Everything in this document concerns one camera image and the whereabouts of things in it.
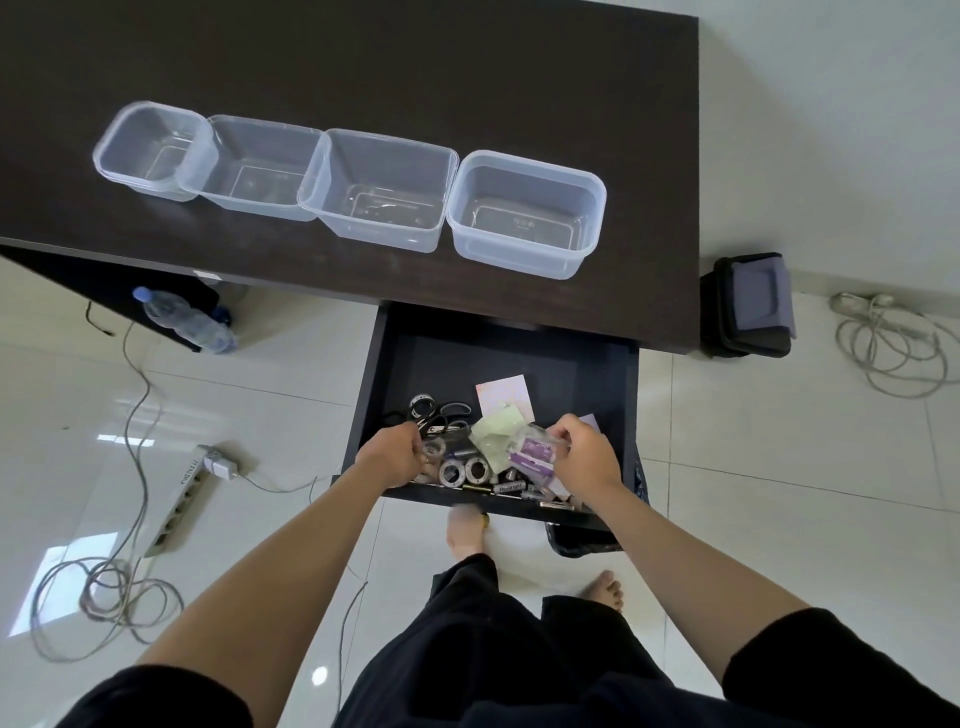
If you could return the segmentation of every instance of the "person's left hand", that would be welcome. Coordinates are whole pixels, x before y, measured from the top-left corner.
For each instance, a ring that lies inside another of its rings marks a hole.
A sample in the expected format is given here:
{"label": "person's left hand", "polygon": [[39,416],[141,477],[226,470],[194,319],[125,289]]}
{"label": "person's left hand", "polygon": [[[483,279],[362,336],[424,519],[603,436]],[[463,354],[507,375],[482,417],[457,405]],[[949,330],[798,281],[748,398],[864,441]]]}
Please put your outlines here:
{"label": "person's left hand", "polygon": [[381,469],[386,488],[410,482],[423,467],[423,441],[417,425],[384,427],[357,451],[356,462]]}

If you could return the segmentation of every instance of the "black sleeve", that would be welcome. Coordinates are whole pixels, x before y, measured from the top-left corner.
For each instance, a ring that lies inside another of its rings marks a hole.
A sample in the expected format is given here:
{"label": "black sleeve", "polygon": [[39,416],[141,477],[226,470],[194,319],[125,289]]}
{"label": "black sleeve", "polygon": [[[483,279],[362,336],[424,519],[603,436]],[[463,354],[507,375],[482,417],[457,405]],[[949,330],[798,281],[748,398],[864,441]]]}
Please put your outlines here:
{"label": "black sleeve", "polygon": [[779,619],[733,655],[724,695],[814,725],[960,725],[960,708],[826,609]]}
{"label": "black sleeve", "polygon": [[239,696],[197,672],[140,665],[117,672],[84,695],[57,728],[252,728]]}

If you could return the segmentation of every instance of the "paper card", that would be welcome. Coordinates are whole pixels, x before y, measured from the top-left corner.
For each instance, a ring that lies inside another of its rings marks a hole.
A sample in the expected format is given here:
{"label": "paper card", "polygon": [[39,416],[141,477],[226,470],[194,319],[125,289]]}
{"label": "paper card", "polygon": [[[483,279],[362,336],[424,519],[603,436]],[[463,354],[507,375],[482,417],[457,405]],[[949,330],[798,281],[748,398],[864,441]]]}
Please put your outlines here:
{"label": "paper card", "polygon": [[512,404],[520,410],[523,422],[531,423],[536,419],[530,393],[527,392],[527,380],[523,375],[477,384],[477,399],[480,400],[480,411],[485,416]]}
{"label": "paper card", "polygon": [[597,419],[593,416],[592,413],[581,417],[580,422],[587,423],[588,425],[593,427],[593,429],[595,429],[597,432],[600,431],[600,425],[597,424]]}

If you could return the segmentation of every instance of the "power socket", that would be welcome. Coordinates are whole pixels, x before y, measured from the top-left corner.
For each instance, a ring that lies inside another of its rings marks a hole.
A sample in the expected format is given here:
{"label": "power socket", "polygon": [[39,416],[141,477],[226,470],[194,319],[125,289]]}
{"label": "power socket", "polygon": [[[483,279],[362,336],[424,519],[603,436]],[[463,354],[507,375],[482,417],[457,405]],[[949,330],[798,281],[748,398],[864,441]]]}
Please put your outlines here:
{"label": "power socket", "polygon": [[935,327],[924,317],[896,307],[894,297],[889,294],[877,294],[868,299],[853,293],[838,293],[830,298],[829,303],[830,310],[835,313],[864,324],[870,324],[871,302],[873,302],[875,318],[877,314],[883,313],[879,328],[894,333],[902,333],[904,336],[932,345],[936,333]]}
{"label": "power socket", "polygon": [[170,534],[177,528],[177,525],[183,518],[183,514],[186,513],[187,509],[196,499],[197,492],[204,484],[204,481],[210,477],[210,473],[204,468],[204,458],[209,453],[209,450],[210,448],[206,445],[197,445],[193,448],[190,456],[190,464],[187,466],[186,473],[183,474],[183,477],[180,479],[180,485],[170,498],[166,510],[166,518],[160,522],[160,528],[157,530],[154,538],[151,539],[150,545],[147,546],[147,550],[143,554],[145,559],[156,556],[163,551],[166,547],[167,540],[170,538]]}

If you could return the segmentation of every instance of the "dark wooden desk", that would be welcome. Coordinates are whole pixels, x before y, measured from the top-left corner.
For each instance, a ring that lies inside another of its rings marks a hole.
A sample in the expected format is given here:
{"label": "dark wooden desk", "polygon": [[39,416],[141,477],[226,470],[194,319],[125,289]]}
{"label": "dark wooden desk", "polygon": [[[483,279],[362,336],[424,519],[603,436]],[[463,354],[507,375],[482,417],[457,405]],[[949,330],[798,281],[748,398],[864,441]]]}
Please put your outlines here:
{"label": "dark wooden desk", "polygon": [[[14,0],[0,27],[0,236],[111,262],[697,346],[694,18],[579,0]],[[586,169],[609,199],[570,280],[138,195],[90,155],[140,99]]]}

